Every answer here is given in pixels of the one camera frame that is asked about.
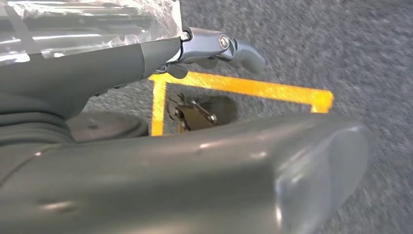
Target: yellow tape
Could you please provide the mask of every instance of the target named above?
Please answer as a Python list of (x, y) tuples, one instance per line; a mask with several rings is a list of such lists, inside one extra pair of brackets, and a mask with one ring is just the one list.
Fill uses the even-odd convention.
[(189, 72), (184, 79), (176, 79), (169, 74), (162, 74), (154, 75), (150, 77), (150, 80), (154, 81), (152, 136), (159, 136), (163, 133), (167, 83), (307, 104), (311, 105), (313, 113), (327, 113), (333, 105), (334, 99), (333, 94), (327, 90), (196, 72)]

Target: clear plastic wrap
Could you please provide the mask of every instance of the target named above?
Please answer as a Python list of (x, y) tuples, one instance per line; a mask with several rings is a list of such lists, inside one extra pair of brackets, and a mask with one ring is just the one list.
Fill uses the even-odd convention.
[(0, 53), (8, 41), (20, 39), (28, 54), (57, 58), (175, 38), (182, 32), (179, 2), (172, 0), (11, 0), (4, 7), (19, 16), (6, 13), (17, 34), (33, 40), (3, 38), (12, 32), (0, 28)]
[(0, 2), (0, 66), (30, 60)]

